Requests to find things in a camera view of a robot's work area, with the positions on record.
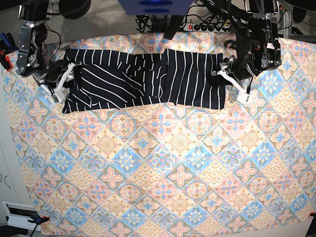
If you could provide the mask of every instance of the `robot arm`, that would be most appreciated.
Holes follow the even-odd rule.
[[[86,5],[88,1],[81,0],[79,8],[82,8],[82,5]],[[231,0],[222,1],[228,3],[228,15],[230,15]],[[155,4],[162,4],[162,2],[170,1],[148,0],[143,1],[143,6],[145,8],[155,8]],[[243,46],[236,48],[237,59],[227,59],[221,65],[236,80],[257,76],[262,71],[274,70],[281,65],[277,22],[273,17],[278,12],[277,0],[250,0],[249,3],[250,6],[246,10],[247,13],[252,13],[253,16],[248,21],[247,32],[242,32],[242,30],[238,29],[237,23],[231,20],[232,25],[237,30],[237,41],[231,47]],[[23,19],[25,20],[25,24],[21,29],[17,61],[18,72],[26,77],[36,75],[37,79],[45,78],[47,82],[56,81],[59,73],[55,72],[52,74],[52,70],[49,69],[54,62],[44,60],[41,54],[42,43],[47,37],[47,29],[44,22],[46,20],[49,0],[4,0],[4,2],[1,1],[0,3],[0,9],[20,4],[24,5]]]

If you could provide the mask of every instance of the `white stripe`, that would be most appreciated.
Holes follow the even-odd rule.
[[[169,66],[169,49],[167,49],[167,58],[168,58],[168,66]]]
[[[77,49],[77,53],[76,53],[76,56],[75,56],[75,62],[77,62],[78,53],[79,53],[79,49]]]
[[[120,52],[118,52],[118,62],[117,62],[117,66],[119,64],[119,57],[120,57]]]
[[[183,75],[182,75],[182,78],[181,78],[181,83],[180,83],[180,88],[179,88],[179,92],[178,92],[178,96],[177,96],[176,105],[178,104],[178,100],[179,100],[179,96],[180,96],[180,91],[181,91],[181,87],[182,87],[182,81],[183,81],[183,78],[184,78],[184,74],[185,74],[185,72],[186,72],[187,60],[186,60],[186,53],[185,53],[185,52],[183,52],[183,57],[184,57],[184,69],[183,69]]]
[[[89,98],[89,100],[91,100],[91,97],[90,96],[88,96],[88,94],[87,93],[85,93],[83,90],[81,90],[81,89],[79,89],[79,91],[81,91],[83,94],[85,94],[88,98]]]
[[[69,101],[67,101],[67,102],[68,102],[68,106],[69,106],[69,111],[70,111],[70,113],[72,113]]]
[[[158,98],[162,97],[162,94],[163,94],[163,90],[162,90],[162,87],[161,87],[161,78],[163,76],[166,76],[167,73],[163,74],[161,77],[160,77],[160,80],[159,80],[159,92],[158,92]]]
[[[92,99],[91,99],[91,97],[88,96],[87,93],[85,93],[83,90],[80,89],[80,91],[89,98],[89,100],[90,100],[90,108],[91,108],[92,107]]]
[[[169,99],[168,99],[168,100],[170,100],[171,93],[172,93],[172,88],[173,88],[173,83],[174,83],[174,79],[176,78],[177,70],[178,70],[177,51],[174,51],[174,52],[175,52],[175,61],[176,61],[176,71],[174,72],[174,76],[173,76],[173,79],[172,79],[171,89],[170,89],[170,94],[169,94]]]
[[[96,78],[100,79],[101,81],[104,81],[104,82],[107,83],[107,84],[110,84],[110,85],[112,85],[112,86],[115,86],[115,87],[117,87],[117,88],[120,88],[120,89],[122,89],[123,91],[127,92],[128,94],[130,94],[131,96],[133,96],[134,98],[136,98],[135,95],[133,95],[132,93],[130,93],[129,91],[127,91],[125,88],[120,87],[119,85],[115,85],[115,84],[113,84],[113,83],[110,83],[110,82],[108,82],[108,81],[106,81],[106,80],[103,80],[102,78],[98,77],[97,75],[95,75],[94,73],[90,72],[90,71],[89,71],[88,69],[86,69],[86,68],[83,68],[83,69],[84,69],[85,71],[89,72],[90,74],[94,75]],[[104,71],[104,72],[106,72],[107,74],[113,76],[114,78],[119,79],[117,76],[115,76],[115,75],[113,75],[113,74],[111,74],[111,73],[109,73],[109,72],[107,72],[107,71]]]
[[[102,57],[103,57],[103,52],[104,52],[104,50],[102,50],[102,52],[101,52],[101,57],[100,57],[100,65],[102,64]]]
[[[87,53],[87,49],[85,50],[84,54],[83,54],[83,64],[85,65],[85,54]]]
[[[124,72],[122,72],[123,74],[124,74],[124,76],[126,76],[126,78],[127,79],[129,79],[130,81],[132,81],[132,82],[134,82],[134,83],[136,83],[136,84],[138,84],[140,87],[142,86],[140,83],[138,83],[138,82],[136,82],[136,81],[134,81],[134,80],[132,80],[131,78],[129,78]]]
[[[189,80],[190,80],[191,70],[192,70],[192,67],[193,67],[193,53],[191,53],[191,56],[192,56],[192,64],[191,64],[191,68],[190,68],[190,71],[189,71],[186,93],[184,94],[184,103],[183,103],[184,105],[186,105],[187,93],[188,93],[188,86],[189,86]]]
[[[110,54],[109,54],[109,63],[108,63],[109,67],[110,67],[110,62],[111,62],[111,55],[112,55],[112,50],[110,51]]]
[[[196,98],[197,87],[198,87],[198,53],[197,53],[197,82],[196,82],[196,87],[195,87],[195,90],[194,90],[194,96],[193,96],[192,106],[194,105],[194,100],[195,100],[195,98]]]
[[[128,65],[127,69],[126,69],[126,73],[128,73],[128,69],[130,68],[130,65]]]
[[[92,92],[89,92],[88,90],[86,90],[86,89],[84,89],[84,88],[82,88],[85,92],[87,92],[87,93],[89,93],[89,94],[91,94],[91,95],[94,95],[94,96],[97,96],[97,97],[99,97],[99,98],[101,98],[101,99],[103,99],[103,100],[105,100],[105,101],[110,101],[112,104],[114,104],[118,109],[120,109],[120,107],[119,106],[117,106],[115,103],[113,103],[111,100],[109,100],[109,99],[106,99],[106,98],[104,98],[104,97],[102,97],[102,96],[100,96],[100,95],[97,95],[97,94],[94,94],[94,93],[92,93]]]
[[[218,96],[218,109],[220,109],[219,87],[217,88],[217,96]]]
[[[209,108],[212,109],[212,86],[211,89],[209,90]]]
[[[215,64],[215,66],[216,66],[216,71],[217,71],[217,55],[218,55],[218,54],[216,54],[216,64]]]
[[[205,85],[206,85],[206,62],[207,62],[207,54],[205,55],[205,72],[204,72],[204,86],[203,86],[203,90],[202,90],[202,95],[201,95],[201,106],[203,104],[203,95],[204,95],[204,90],[205,90]]]
[[[146,92],[146,90],[145,90],[145,71],[144,71],[144,75],[143,75],[143,87],[144,87],[144,92]]]
[[[120,97],[119,95],[116,95],[115,93],[111,92],[110,90],[101,88],[101,87],[99,87],[99,86],[97,86],[97,85],[95,85],[95,84],[93,84],[93,83],[87,81],[87,80],[84,79],[83,77],[81,77],[81,78],[82,78],[82,80],[84,80],[85,82],[89,83],[90,85],[92,85],[92,86],[94,86],[94,87],[96,87],[96,88],[98,88],[98,89],[104,90],[104,91],[106,91],[106,92],[108,92],[108,93],[111,93],[111,94],[115,95],[116,97],[118,97],[119,99],[121,99],[122,101],[124,101],[125,103],[127,103],[126,100],[124,100],[124,99],[123,99],[122,97]]]
[[[152,78],[152,96],[154,96],[154,77],[155,77],[155,72],[153,72],[153,78]]]
[[[85,105],[89,106],[89,104],[87,104],[86,102],[84,102],[83,100],[79,99],[75,94],[73,94],[74,97],[76,97],[78,100],[80,100],[81,102],[83,102]]]
[[[212,71],[213,71],[213,68],[214,68],[214,65],[213,65],[213,57],[211,55],[211,60],[212,60]],[[212,91],[212,86],[211,86],[211,89],[209,90],[209,108],[211,109],[212,108],[212,98],[211,98],[211,91]]]
[[[93,56],[94,56],[94,53],[95,53],[95,49],[93,50],[93,53],[92,53],[92,56],[91,56],[91,64],[93,64]]]
[[[157,74],[156,79],[158,79],[158,77],[159,77],[159,73],[160,73],[161,68],[162,68],[162,66],[159,67],[159,70],[158,70],[158,74]]]

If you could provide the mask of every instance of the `floor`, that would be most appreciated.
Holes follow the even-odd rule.
[[[243,0],[233,0],[232,3],[239,8],[244,9]],[[190,14],[203,16],[207,13],[205,8],[192,8]],[[2,11],[0,14],[0,33],[11,32],[15,40],[18,42],[20,27],[23,21],[17,19],[18,8],[12,8]],[[308,12],[305,22],[316,25],[316,13]],[[125,14],[124,9],[118,0],[93,0],[89,12],[78,20],[68,20],[62,16],[53,16],[48,21],[48,25],[61,33],[62,41],[71,41],[78,39],[92,38],[96,36],[109,36],[119,34],[135,34],[137,33],[134,16]],[[304,34],[316,34],[316,27],[305,23],[293,24],[298,27]],[[49,33],[46,43],[58,42],[59,38],[54,33]]]

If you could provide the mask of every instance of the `colorful fabric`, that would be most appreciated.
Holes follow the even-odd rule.
[[[62,48],[234,53],[234,35],[110,36]],[[173,103],[62,114],[32,78],[2,70],[25,185],[46,235],[213,236],[305,221],[316,210],[316,53],[280,39],[282,66],[223,110]],[[57,59],[63,58],[60,52]],[[15,63],[16,54],[11,56]]]

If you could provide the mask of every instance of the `striped pants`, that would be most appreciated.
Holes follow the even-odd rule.
[[[67,50],[65,63],[79,63],[63,113],[173,102],[220,110],[227,81],[211,76],[223,54],[166,49],[163,54],[132,55],[111,50]]]

